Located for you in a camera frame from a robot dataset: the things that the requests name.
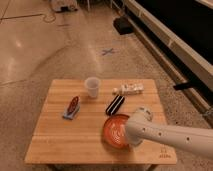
small box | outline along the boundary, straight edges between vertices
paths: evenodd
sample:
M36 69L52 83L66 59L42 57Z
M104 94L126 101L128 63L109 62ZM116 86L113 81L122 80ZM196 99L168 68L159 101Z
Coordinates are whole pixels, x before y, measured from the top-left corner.
M125 17L116 18L113 25L120 35L129 34L133 32L132 25Z

cable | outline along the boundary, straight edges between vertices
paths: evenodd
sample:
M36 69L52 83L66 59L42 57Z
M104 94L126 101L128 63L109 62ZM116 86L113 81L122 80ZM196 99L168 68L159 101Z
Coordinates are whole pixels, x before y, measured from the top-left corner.
M46 15L46 14L42 14L42 13L40 13L40 14L31 14L31 15L21 15L21 16L14 16L14 17L4 17L5 14L6 14L6 11L7 11L7 9L8 9L8 7L9 7L9 5L10 5L10 3L11 3L11 1L12 1L12 0L9 0L8 3L7 3L7 6L6 6L6 8L5 8L4 12L3 12L3 15L2 15L2 17L0 18L0 24L1 24L1 22L2 22L3 20L18 19L18 18L27 18L27 17L37 17L37 16L44 16L42 20L43 20L45 23L52 23L52 22L54 22L54 21L56 20L55 12L52 10L51 6L50 6L50 9L51 9L52 16L53 16L53 19L51 19L51 20L47 20L47 19L46 19L46 18L47 18L47 15Z
M0 18L0 24L1 24L1 22L2 22L2 20L4 18L4 16L5 16L5 14L6 14L6 11L7 11L8 7L9 7L9 5L10 5L10 2L11 2L11 0L8 0L7 6L6 6L6 8L5 8L4 12L3 12L2 17Z

black object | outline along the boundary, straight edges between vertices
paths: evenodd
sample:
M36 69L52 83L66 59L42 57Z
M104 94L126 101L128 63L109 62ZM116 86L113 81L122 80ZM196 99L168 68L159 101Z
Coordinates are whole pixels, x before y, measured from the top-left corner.
M129 34L133 32L132 25L125 17L116 18L113 21L113 26L116 28L120 35Z
M123 104L124 100L124 96L117 95L107 107L106 114L109 116L114 115L118 111L120 106Z
M195 0L136 0L213 64L213 10Z
M188 88L192 88L194 86L195 85L192 82L186 82L186 83L182 83L182 84L177 84L173 87L174 87L175 90L185 90L185 89L188 89Z

orange bowl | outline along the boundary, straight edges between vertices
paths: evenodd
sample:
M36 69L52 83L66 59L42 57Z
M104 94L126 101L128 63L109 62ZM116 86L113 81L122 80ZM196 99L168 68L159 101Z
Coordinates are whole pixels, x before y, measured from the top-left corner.
M128 147L125 139L125 123L129 116L124 114L116 114L111 116L104 123L103 137L104 140L115 148Z

tape mark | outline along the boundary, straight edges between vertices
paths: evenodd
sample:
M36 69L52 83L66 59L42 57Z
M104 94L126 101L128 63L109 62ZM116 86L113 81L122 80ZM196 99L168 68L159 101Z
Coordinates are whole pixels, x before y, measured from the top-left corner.
M105 56L108 54L114 54L114 53L115 53L114 48L102 50L102 56Z

